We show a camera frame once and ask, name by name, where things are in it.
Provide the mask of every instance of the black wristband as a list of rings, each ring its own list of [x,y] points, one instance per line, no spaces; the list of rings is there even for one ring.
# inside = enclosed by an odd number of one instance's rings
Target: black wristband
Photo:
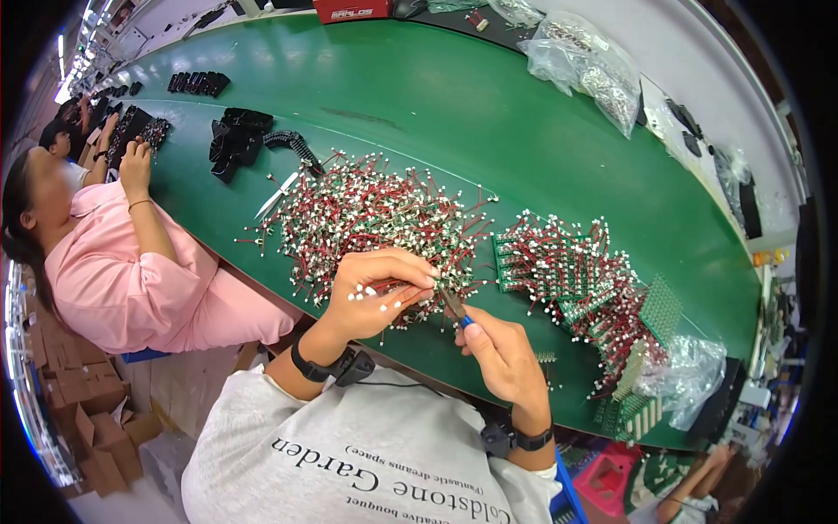
[[[300,370],[300,373],[308,380],[312,382],[326,382],[329,376],[333,376],[337,379],[335,385],[339,387],[362,381],[372,374],[375,369],[375,363],[366,352],[356,352],[350,347],[347,347],[340,358],[329,367],[307,361],[300,355],[299,338],[291,344],[291,362],[294,363],[297,369]]]

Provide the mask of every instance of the gray t-shirt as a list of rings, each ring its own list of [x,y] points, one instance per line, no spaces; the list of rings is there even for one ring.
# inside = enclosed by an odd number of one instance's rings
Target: gray t-shirt
[[[182,480],[192,524],[551,522],[556,466],[487,459],[480,415],[424,387],[328,387],[311,402],[261,366],[227,379]],[[415,384],[377,368],[367,382]]]

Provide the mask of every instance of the green table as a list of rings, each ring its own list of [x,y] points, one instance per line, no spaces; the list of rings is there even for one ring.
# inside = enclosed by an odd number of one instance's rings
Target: green table
[[[180,71],[216,70],[232,83],[216,100],[166,92]],[[299,131],[319,158],[330,149],[385,152],[393,170],[429,167],[448,190],[475,184],[500,196],[486,205],[496,230],[524,208],[589,223],[604,215],[612,248],[631,253],[646,282],[663,274],[684,304],[682,334],[722,340],[731,356],[748,360],[756,332],[759,283],[747,253],[696,178],[670,158],[645,129],[626,140],[585,96],[569,98],[530,76],[526,58],[499,46],[441,29],[396,21],[320,25],[314,15],[238,23],[172,44],[117,73],[145,87],[134,103],[173,124],[153,167],[152,194],[175,220],[272,291],[314,315],[288,282],[292,260],[269,241],[264,258],[252,244],[234,243],[280,180],[296,170],[289,150],[260,153],[232,184],[210,174],[210,121],[240,106],[277,117],[275,129]],[[489,242],[478,249],[487,262]],[[478,277],[494,279],[484,267]],[[542,313],[527,317],[525,297],[485,286],[470,303],[522,323],[536,350],[553,349],[551,394],[556,423],[596,433],[597,352],[572,344]],[[369,344],[426,375],[493,399],[472,358],[460,356],[441,317],[408,331],[386,331]],[[684,448],[684,433],[667,418],[641,441]]]

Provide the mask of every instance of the watch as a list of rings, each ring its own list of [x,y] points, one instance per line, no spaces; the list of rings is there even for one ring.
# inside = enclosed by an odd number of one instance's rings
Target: watch
[[[513,430],[515,431],[516,447],[524,451],[538,451],[553,440],[553,417],[550,417],[550,427],[544,433],[535,437],[528,437],[515,428]]]
[[[375,369],[375,363],[365,351],[355,351],[350,347],[331,366],[321,366],[307,361],[300,355],[300,338],[291,344],[291,362],[300,372],[312,382],[326,382],[333,376],[335,386],[345,387],[355,384],[370,376]]]

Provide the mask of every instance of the pile of wires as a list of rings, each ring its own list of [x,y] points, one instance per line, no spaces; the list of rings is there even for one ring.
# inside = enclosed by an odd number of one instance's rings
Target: pile of wires
[[[640,284],[625,251],[609,251],[604,217],[592,220],[585,231],[581,223],[524,210],[492,241],[500,290],[528,293],[527,314],[543,308],[572,341],[597,348],[603,378],[594,382],[592,395],[613,391],[639,340],[649,348],[645,358],[665,362],[665,344],[680,317],[680,304],[673,302],[662,279]]]
[[[478,186],[478,203],[465,209],[458,202],[463,192],[446,196],[445,186],[438,185],[427,169],[409,168],[402,176],[386,174],[389,160],[382,159],[383,153],[355,158],[333,151],[323,166],[334,163],[316,179],[303,175],[309,165],[303,160],[300,174],[292,175],[296,187],[286,192],[258,226],[245,228],[257,234],[255,240],[235,239],[256,243],[264,255],[265,241],[278,234],[282,246],[277,252],[295,260],[289,278],[295,286],[294,296],[305,293],[305,302],[311,300],[320,307],[330,299],[334,274],[346,253],[391,246],[428,260],[440,270],[438,285],[462,300],[488,283],[474,280],[472,263],[478,242],[489,235],[484,229],[493,222],[485,220],[486,214],[479,209],[497,201],[497,196],[484,198]],[[482,226],[469,232],[480,222]],[[369,294],[383,294],[400,284],[387,281],[360,286]],[[406,329],[427,320],[430,314],[441,313],[443,307],[438,295],[413,304],[394,320],[391,329]]]

